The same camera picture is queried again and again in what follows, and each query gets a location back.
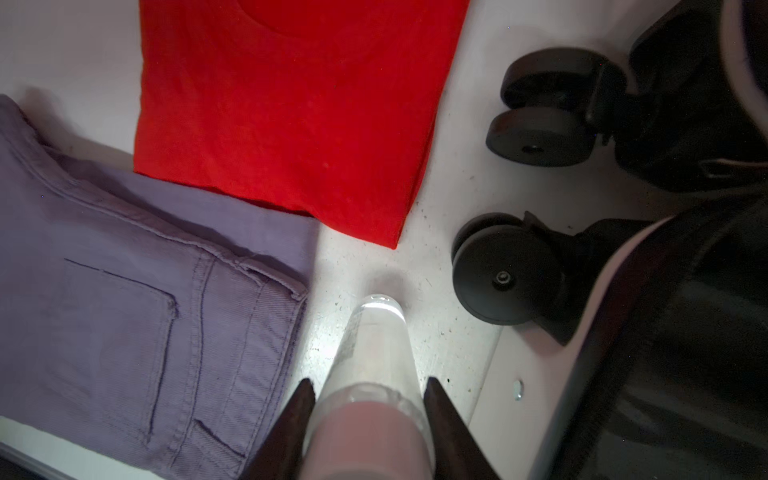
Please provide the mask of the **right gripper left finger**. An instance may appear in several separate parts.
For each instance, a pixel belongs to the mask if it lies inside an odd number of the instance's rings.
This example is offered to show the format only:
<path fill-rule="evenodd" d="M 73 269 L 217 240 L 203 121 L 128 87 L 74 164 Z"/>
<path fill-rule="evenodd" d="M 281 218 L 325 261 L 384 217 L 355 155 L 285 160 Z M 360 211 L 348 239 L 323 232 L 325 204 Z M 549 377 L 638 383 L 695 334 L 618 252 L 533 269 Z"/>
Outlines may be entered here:
<path fill-rule="evenodd" d="M 315 404 L 312 382 L 308 378 L 302 379 L 239 479 L 297 479 L 304 438 Z"/>

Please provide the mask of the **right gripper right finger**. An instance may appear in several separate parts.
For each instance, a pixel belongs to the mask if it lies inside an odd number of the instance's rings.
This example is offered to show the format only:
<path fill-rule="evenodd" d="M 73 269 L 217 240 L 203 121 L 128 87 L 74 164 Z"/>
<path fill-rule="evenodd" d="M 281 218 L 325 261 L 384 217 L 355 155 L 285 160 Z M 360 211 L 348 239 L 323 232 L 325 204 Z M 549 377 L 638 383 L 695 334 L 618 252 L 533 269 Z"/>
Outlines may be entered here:
<path fill-rule="evenodd" d="M 434 478 L 499 480 L 437 378 L 427 380 L 423 400 L 434 443 Z"/>

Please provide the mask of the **red t-shirt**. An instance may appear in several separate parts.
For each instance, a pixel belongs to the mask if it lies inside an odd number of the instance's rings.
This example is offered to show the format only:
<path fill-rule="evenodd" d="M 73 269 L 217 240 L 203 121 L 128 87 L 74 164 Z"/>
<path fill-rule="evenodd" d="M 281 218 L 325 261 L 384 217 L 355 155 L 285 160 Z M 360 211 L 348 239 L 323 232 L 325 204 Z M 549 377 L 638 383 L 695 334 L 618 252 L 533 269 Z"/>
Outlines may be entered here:
<path fill-rule="evenodd" d="M 395 248 L 464 1 L 143 1 L 136 172 Z"/>

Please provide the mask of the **purple jeans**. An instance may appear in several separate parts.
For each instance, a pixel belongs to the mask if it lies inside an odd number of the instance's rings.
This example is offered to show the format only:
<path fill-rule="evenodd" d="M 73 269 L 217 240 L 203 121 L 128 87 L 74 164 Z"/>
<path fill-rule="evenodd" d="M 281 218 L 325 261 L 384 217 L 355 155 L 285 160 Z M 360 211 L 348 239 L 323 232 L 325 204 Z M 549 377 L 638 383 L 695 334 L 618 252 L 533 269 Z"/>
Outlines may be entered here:
<path fill-rule="evenodd" d="M 1 413 L 234 479 L 284 391 L 317 223 L 77 160 L 1 100 Z"/>

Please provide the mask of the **clear white bottle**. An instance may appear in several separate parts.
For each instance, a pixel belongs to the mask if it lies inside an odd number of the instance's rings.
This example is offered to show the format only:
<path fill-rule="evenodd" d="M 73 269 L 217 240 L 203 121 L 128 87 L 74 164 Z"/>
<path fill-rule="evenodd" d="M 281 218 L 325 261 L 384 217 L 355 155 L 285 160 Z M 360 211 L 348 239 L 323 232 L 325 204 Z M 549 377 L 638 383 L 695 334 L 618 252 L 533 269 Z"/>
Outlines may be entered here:
<path fill-rule="evenodd" d="M 430 479 L 435 453 L 404 312 L 369 295 L 353 310 L 310 416 L 302 479 Z"/>

